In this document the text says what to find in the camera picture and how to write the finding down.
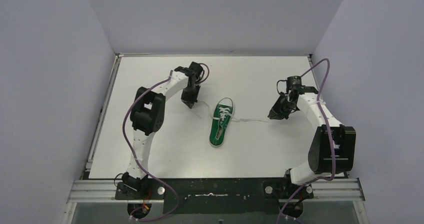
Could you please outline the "white shoelace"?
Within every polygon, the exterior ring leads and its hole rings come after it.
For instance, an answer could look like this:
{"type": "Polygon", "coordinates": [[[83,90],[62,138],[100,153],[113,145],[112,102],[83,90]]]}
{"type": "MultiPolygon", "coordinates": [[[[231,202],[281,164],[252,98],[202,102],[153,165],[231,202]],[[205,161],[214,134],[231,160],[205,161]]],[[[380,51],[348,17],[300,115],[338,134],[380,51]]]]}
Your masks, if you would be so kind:
{"type": "MultiPolygon", "coordinates": [[[[207,106],[208,115],[212,120],[220,120],[220,116],[214,117],[214,111],[215,110],[213,110],[208,103],[206,103],[205,101],[198,101],[197,104],[207,106]]],[[[224,116],[225,117],[229,116],[230,120],[233,121],[233,122],[262,122],[262,123],[268,123],[267,120],[263,120],[263,119],[255,119],[255,118],[253,118],[253,119],[249,119],[249,118],[239,119],[239,118],[236,118],[234,114],[230,114],[230,113],[226,113],[226,114],[224,114],[224,116]]]]}

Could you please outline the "green canvas sneaker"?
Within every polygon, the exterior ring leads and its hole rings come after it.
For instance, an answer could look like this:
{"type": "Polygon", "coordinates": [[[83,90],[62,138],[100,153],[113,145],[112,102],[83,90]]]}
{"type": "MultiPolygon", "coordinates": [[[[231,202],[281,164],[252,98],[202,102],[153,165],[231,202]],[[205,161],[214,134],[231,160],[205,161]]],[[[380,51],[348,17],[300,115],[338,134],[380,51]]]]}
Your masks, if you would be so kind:
{"type": "Polygon", "coordinates": [[[223,144],[225,132],[232,119],[233,111],[234,102],[228,97],[221,99],[215,106],[209,136],[211,146],[220,147],[223,144]]]}

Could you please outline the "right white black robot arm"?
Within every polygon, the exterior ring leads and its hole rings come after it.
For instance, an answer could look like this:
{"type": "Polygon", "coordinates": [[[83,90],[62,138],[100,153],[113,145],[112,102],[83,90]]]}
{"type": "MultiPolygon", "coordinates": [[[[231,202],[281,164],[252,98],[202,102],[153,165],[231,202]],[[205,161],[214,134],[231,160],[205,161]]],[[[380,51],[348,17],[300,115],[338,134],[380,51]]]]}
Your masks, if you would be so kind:
{"type": "Polygon", "coordinates": [[[291,168],[290,178],[281,183],[282,193],[296,196],[301,184],[316,179],[333,179],[337,174],[351,171],[354,163],[356,131],[338,121],[326,107],[319,91],[302,84],[300,76],[285,80],[286,92],[281,92],[268,118],[288,119],[296,111],[303,113],[315,129],[306,161],[291,168]]]}

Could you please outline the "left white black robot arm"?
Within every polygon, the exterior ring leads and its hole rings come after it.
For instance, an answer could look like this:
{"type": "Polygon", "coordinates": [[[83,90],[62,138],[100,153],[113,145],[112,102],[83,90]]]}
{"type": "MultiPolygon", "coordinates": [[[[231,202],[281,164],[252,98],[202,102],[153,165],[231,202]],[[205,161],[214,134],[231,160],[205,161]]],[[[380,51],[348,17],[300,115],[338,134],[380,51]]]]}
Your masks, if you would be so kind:
{"type": "Polygon", "coordinates": [[[118,193],[130,194],[135,199],[146,198],[149,189],[148,159],[154,135],[165,120],[166,102],[177,92],[181,101],[192,108],[198,101],[201,83],[209,76],[204,63],[191,62],[189,67],[177,67],[168,77],[153,86],[140,87],[134,102],[124,116],[123,136],[131,150],[131,158],[118,193]]]}

